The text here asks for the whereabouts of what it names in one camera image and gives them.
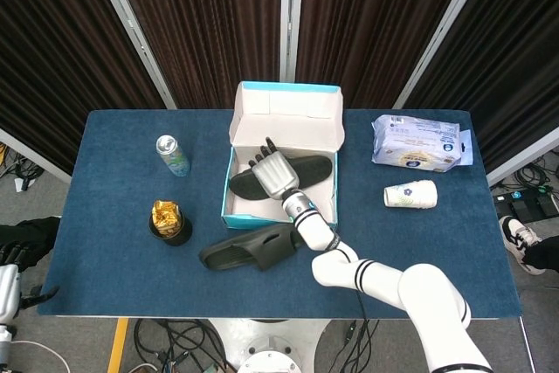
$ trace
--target black cup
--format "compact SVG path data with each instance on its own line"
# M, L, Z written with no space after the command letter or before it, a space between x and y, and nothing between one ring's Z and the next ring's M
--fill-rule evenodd
M179 211L179 216L183 220L183 226L173 236L162 236L162 234L159 233L159 231L155 228L154 220L151 217L151 215L149 216L149 222L148 222L149 229L151 230L151 232L156 238L162 240L167 245L171 245L171 246L182 245L185 242L188 242L188 240L192 236L192 223L183 216L181 211Z

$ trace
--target box lid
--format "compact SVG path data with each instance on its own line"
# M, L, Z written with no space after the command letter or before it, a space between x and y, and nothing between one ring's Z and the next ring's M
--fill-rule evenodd
M343 144L339 86L241 82L229 129L234 147L255 146L269 136L292 149L337 151Z

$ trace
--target gold foil snack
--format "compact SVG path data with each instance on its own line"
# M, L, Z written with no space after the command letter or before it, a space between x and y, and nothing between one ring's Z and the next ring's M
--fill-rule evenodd
M183 225L178 205L172 201L155 201L151 217L155 228L164 237L174 236Z

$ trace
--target black slipper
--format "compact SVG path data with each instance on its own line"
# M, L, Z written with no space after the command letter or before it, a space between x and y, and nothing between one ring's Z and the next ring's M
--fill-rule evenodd
M305 156L287 159L299 177L299 189L324 181L332 173L332 161L326 156ZM229 180L233 193L246 200L264 200L268 195L251 169L236 174Z
M280 223L208 246L199 257L211 270L256 264L264 271L295 254L302 244L302 237L291 223Z

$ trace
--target can lid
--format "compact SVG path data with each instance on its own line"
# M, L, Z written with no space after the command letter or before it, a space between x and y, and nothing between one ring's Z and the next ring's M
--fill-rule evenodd
M172 135L162 135L157 139L155 147L161 155L168 155L175 151L176 140Z

